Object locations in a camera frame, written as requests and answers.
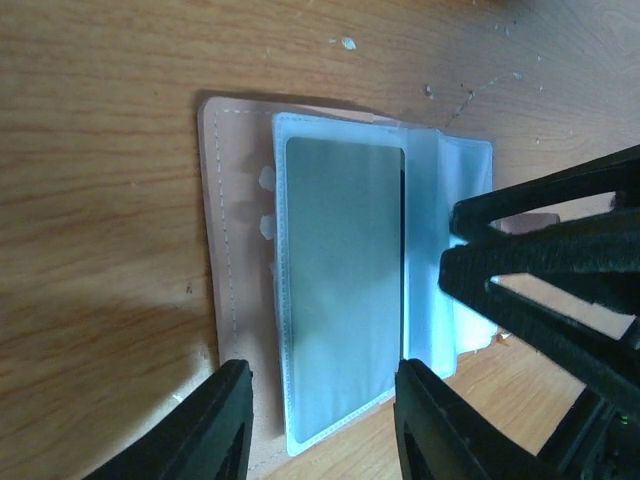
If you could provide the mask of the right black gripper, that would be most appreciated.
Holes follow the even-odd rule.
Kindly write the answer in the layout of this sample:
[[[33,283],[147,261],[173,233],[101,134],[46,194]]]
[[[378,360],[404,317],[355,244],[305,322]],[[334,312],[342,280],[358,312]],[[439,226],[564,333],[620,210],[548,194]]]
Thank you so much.
[[[586,217],[521,235],[498,233],[441,256],[442,291],[607,400],[584,389],[537,454],[566,479],[639,477],[639,425],[632,421],[639,418],[639,352],[492,279],[530,274],[577,280],[588,274],[611,274],[622,280],[638,270],[638,210]]]

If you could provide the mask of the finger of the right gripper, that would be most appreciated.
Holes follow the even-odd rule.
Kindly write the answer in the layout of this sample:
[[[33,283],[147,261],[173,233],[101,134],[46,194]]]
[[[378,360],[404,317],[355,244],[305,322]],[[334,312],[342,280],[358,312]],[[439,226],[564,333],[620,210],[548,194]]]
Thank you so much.
[[[494,238],[491,223],[529,210],[613,192],[613,208],[639,206],[639,147],[634,146],[565,170],[459,201],[450,220],[460,238]]]

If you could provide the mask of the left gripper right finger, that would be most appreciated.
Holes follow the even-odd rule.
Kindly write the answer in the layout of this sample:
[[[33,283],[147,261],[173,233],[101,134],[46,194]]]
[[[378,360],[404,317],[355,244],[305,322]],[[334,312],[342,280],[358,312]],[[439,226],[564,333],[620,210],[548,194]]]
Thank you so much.
[[[499,432],[417,359],[395,377],[395,432],[404,479],[538,479],[536,458]]]

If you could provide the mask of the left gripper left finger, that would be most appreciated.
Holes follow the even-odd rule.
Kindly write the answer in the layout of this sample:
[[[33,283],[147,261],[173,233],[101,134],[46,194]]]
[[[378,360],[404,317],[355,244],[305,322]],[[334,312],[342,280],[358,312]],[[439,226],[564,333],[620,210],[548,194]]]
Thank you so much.
[[[229,360],[160,423],[89,479],[245,479],[253,426],[252,372]]]

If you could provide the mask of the pink leather card holder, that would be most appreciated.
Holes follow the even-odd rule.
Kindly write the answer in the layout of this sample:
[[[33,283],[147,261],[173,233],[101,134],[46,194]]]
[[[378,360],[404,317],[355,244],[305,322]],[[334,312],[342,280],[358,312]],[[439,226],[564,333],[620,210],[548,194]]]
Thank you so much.
[[[459,244],[449,218],[492,188],[488,141],[358,110],[224,96],[197,114],[218,353],[243,358],[254,380],[249,475],[262,479],[394,396],[403,359],[439,377],[488,347],[498,326],[438,287],[441,254]],[[387,393],[299,444],[292,435],[292,333],[286,144],[291,138],[397,147],[401,163],[400,357]]]

